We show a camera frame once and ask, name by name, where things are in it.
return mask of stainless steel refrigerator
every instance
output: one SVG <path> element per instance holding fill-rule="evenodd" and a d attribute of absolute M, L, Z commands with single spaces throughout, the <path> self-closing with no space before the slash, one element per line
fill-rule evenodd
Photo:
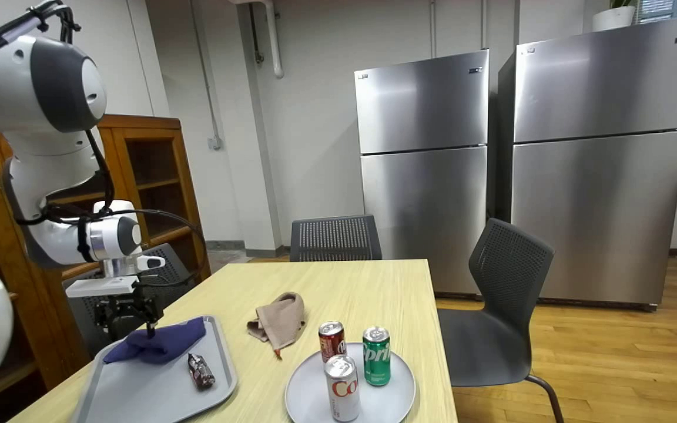
<path fill-rule="evenodd" d="M 658 306 L 677 208 L 677 18 L 527 42 L 500 77 L 509 221 L 554 250 L 543 299 Z"/>
<path fill-rule="evenodd" d="M 361 188 L 382 259 L 427 259 L 435 291 L 476 294 L 487 215 L 488 54 L 354 72 Z"/>

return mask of chair backrest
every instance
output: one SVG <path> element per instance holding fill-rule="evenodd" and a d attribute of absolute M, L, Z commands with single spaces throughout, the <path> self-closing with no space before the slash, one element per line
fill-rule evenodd
<path fill-rule="evenodd" d="M 488 219 L 470 257 L 483 313 L 522 332 L 528 341 L 530 311 L 540 295 L 551 252 L 515 226 Z"/>
<path fill-rule="evenodd" d="M 311 219 L 292 224 L 292 260 L 380 259 L 373 215 Z"/>

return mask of soda can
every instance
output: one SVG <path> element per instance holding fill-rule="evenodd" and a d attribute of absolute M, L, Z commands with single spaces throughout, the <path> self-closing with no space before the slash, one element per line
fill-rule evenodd
<path fill-rule="evenodd" d="M 386 326 L 368 326 L 361 336 L 365 380 L 382 388 L 390 380 L 390 334 Z"/>
<path fill-rule="evenodd" d="M 342 355 L 333 355 L 323 365 L 323 376 L 331 396 L 333 421 L 354 421 L 361 412 L 359 376 L 354 361 Z"/>
<path fill-rule="evenodd" d="M 318 326 L 318 336 L 320 336 L 322 361 L 329 361 L 329 358 L 333 358 L 333 355 L 345 355 L 342 325 L 339 320 L 322 322 Z"/>

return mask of pipe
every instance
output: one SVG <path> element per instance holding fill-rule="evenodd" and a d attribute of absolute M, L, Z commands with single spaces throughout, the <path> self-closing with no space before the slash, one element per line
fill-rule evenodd
<path fill-rule="evenodd" d="M 282 77 L 282 59 L 278 54 L 278 38 L 275 38 L 275 12 L 273 12 L 273 0 L 231 0 L 233 5 L 248 5 L 248 3 L 261 3 L 266 7 L 266 18 L 268 18 L 268 34 L 269 34 L 269 51 L 273 51 L 273 76 Z"/>

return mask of wooden floor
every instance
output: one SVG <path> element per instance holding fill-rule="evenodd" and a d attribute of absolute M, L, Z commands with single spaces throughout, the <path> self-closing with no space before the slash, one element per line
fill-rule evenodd
<path fill-rule="evenodd" d="M 479 308 L 436 301 L 439 308 Z M 655 313 L 537 306 L 530 316 L 534 374 L 556 389 L 564 418 L 677 423 L 677 259 Z M 459 421 L 551 421 L 530 382 L 453 389 Z"/>

